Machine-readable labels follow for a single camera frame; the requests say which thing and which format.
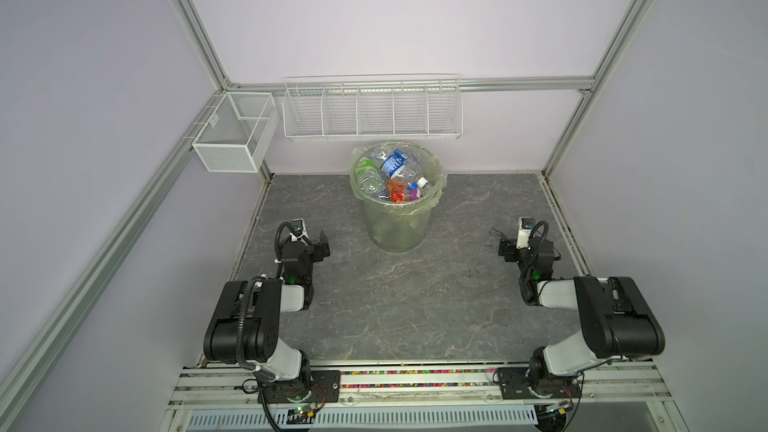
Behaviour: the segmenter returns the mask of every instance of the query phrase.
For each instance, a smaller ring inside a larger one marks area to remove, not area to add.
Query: white wire basket
[[[258,172],[280,122],[268,92],[226,92],[192,147],[210,172]]]
[[[286,79],[283,124],[294,141],[456,138],[463,120],[458,76]]]

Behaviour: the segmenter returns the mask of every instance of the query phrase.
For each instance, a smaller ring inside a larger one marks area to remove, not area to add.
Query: blue bottle label
[[[397,153],[398,151],[395,150],[395,153],[389,156],[387,160],[384,161],[382,164],[382,170],[385,174],[387,174],[387,177],[392,177],[392,174],[395,173],[395,171],[402,167],[403,164],[406,162],[405,158],[403,158],[400,154]]]

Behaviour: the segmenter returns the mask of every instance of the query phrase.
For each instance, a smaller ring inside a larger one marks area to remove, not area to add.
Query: ventilation grille
[[[306,425],[286,425],[286,409],[273,412],[284,429],[305,429]],[[326,408],[318,413],[313,429],[345,427],[411,429],[414,427],[479,427],[486,425],[536,425],[532,405],[478,405],[435,407]],[[187,430],[269,430],[261,408],[256,410],[196,410]]]

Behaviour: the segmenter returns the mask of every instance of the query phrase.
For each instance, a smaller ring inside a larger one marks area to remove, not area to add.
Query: plastic bottle
[[[392,193],[392,190],[398,186],[403,188],[408,188],[410,184],[408,184],[408,182],[406,182],[405,180],[397,177],[390,178],[388,181],[386,181],[386,189],[390,194]]]
[[[376,167],[381,168],[384,161],[386,161],[395,149],[391,148],[387,144],[379,144],[373,150],[370,151],[370,159],[376,164]]]
[[[384,178],[373,162],[368,158],[362,158],[355,166],[357,186],[366,194],[376,194],[384,188]]]
[[[422,196],[417,188],[405,188],[394,186],[392,188],[392,202],[410,202],[418,200]]]
[[[371,194],[371,197],[380,198],[381,200],[392,200],[392,193],[386,188],[382,188]]]
[[[400,149],[392,150],[386,144],[381,144],[371,150],[370,157],[373,163],[381,168],[384,175],[402,179],[410,189],[424,187],[428,183],[416,160]]]

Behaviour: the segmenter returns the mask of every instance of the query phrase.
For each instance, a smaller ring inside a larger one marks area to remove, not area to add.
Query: gray tabletop
[[[555,277],[576,269],[533,174],[450,175],[424,241],[408,252],[375,246],[346,176],[275,176],[240,278],[273,276],[274,234],[304,218],[331,256],[315,264],[309,310],[284,313],[280,336],[310,360],[516,360],[579,330],[578,312],[529,307],[516,264],[497,255],[519,216],[550,222],[562,252]]]

